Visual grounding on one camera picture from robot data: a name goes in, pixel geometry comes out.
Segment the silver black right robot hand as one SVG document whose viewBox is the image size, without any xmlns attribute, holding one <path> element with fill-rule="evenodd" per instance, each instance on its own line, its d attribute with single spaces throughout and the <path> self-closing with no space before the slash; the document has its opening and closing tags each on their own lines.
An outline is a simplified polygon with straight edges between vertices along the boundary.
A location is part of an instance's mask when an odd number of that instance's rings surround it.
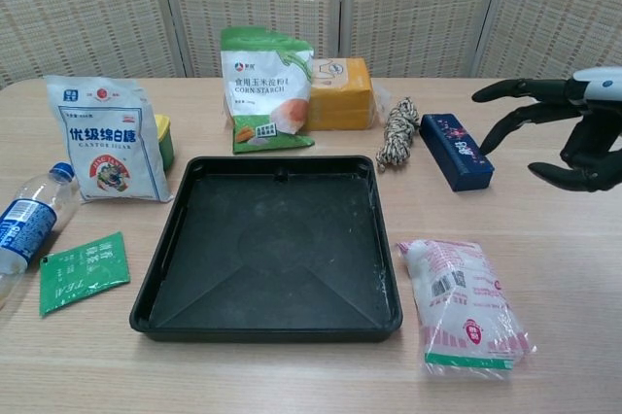
<svg viewBox="0 0 622 414">
<path fill-rule="evenodd" d="M 508 113 L 480 145 L 491 153 L 511 132 L 527 123 L 579 118 L 560 151 L 565 168 L 533 162 L 528 169 L 546 183 L 569 191 L 607 191 L 621 184 L 621 151 L 611 147 L 621 136 L 621 68 L 600 66 L 576 71 L 567 79 L 507 79 L 477 90 L 477 103 L 503 97 L 535 102 Z"/>
</svg>

